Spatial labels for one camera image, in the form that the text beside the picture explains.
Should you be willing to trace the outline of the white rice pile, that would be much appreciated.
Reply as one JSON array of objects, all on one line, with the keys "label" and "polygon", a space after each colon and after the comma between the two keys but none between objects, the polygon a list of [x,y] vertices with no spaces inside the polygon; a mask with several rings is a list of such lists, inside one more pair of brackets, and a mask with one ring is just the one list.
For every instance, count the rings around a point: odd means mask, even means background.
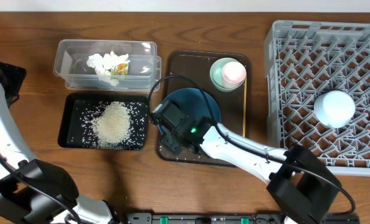
[{"label": "white rice pile", "polygon": [[94,149],[137,151],[146,140],[146,104],[99,101],[84,103],[80,113],[80,143]]}]

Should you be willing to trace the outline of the mint green bowl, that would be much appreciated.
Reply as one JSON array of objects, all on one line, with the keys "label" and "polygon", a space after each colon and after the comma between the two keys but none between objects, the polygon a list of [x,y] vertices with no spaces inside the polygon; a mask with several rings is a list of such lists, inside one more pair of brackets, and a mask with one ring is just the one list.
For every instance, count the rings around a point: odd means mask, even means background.
[{"label": "mint green bowl", "polygon": [[244,82],[243,81],[239,86],[235,88],[224,88],[224,86],[222,85],[222,68],[228,62],[239,62],[239,61],[234,58],[221,58],[217,60],[216,62],[214,62],[210,69],[210,78],[214,86],[218,90],[224,91],[224,92],[234,91],[236,88],[241,86],[241,84],[243,84]]}]

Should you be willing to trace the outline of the wooden chopstick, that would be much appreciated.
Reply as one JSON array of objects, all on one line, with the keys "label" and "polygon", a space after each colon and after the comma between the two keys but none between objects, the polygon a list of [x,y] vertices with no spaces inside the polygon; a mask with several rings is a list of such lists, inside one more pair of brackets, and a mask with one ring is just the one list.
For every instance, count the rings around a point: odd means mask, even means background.
[{"label": "wooden chopstick", "polygon": [[243,104],[243,120],[242,120],[242,136],[245,137],[246,135],[246,117],[247,117],[247,77],[244,79],[243,82],[244,86],[244,104]]}]

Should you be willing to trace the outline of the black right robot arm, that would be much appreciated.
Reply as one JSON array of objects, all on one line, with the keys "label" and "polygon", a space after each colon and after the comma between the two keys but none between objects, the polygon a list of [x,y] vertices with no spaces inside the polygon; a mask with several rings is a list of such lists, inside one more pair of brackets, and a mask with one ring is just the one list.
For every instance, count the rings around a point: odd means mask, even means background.
[{"label": "black right robot arm", "polygon": [[196,120],[172,101],[158,105],[151,117],[164,130],[161,144],[173,153],[188,148],[235,165],[266,183],[287,222],[322,223],[341,188],[330,170],[301,145],[290,150],[265,146],[212,118]]}]

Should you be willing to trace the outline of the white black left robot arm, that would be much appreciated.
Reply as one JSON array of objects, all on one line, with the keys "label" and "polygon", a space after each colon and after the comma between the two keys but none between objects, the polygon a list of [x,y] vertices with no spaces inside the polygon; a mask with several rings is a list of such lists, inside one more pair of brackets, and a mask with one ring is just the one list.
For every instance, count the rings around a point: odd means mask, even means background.
[{"label": "white black left robot arm", "polygon": [[104,200],[81,195],[69,173],[36,157],[9,107],[26,77],[0,62],[0,217],[13,223],[119,223]]}]

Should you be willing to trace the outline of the white tissue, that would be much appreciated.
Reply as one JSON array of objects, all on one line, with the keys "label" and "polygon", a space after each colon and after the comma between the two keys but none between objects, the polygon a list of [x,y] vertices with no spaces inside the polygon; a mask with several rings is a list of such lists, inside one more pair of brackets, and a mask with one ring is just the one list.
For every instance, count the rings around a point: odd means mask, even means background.
[{"label": "white tissue", "polygon": [[100,54],[93,54],[88,57],[87,66],[93,68],[94,70],[109,70],[112,66],[118,65],[120,63],[127,63],[129,65],[129,55],[117,55],[114,51],[109,54],[101,56]]},{"label": "white tissue", "polygon": [[95,70],[95,72],[97,73],[100,81],[107,82],[111,86],[117,86],[120,83],[118,79],[111,77],[109,70]]}]

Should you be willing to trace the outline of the light blue white bowl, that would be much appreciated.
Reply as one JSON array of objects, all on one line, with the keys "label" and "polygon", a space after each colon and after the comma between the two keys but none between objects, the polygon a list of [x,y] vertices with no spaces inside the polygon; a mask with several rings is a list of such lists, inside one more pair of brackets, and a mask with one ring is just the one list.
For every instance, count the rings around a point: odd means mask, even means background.
[{"label": "light blue white bowl", "polygon": [[333,90],[315,100],[314,112],[323,125],[329,128],[342,128],[354,116],[356,105],[347,93]]}]

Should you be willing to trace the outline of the green orange snack wrapper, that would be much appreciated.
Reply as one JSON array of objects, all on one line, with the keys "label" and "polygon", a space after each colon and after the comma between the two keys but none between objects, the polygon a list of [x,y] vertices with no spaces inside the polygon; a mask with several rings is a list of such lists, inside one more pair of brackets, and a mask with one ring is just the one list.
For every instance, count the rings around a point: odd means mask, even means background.
[{"label": "green orange snack wrapper", "polygon": [[125,76],[128,74],[128,67],[129,65],[127,63],[120,63],[118,65],[112,66],[110,72],[112,75]]}]

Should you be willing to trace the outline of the pink cup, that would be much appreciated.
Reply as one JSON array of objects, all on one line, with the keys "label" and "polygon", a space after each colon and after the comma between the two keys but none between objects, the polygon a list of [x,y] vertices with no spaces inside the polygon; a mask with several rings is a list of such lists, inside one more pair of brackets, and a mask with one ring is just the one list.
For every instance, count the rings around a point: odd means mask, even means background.
[{"label": "pink cup", "polygon": [[235,88],[246,78],[247,72],[240,62],[228,62],[222,68],[222,85],[224,88]]}]

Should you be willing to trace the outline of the dark blue plate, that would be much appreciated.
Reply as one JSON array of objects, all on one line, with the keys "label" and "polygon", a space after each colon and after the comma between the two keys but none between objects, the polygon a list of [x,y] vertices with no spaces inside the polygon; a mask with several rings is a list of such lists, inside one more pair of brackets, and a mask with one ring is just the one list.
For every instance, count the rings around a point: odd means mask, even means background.
[{"label": "dark blue plate", "polygon": [[[213,97],[205,92],[212,112],[217,122],[221,122],[221,112],[219,105]],[[182,88],[178,89],[164,98],[162,105],[172,101],[183,113],[192,116],[195,120],[199,120],[204,116],[211,118],[206,101],[202,93],[197,88]]]}]

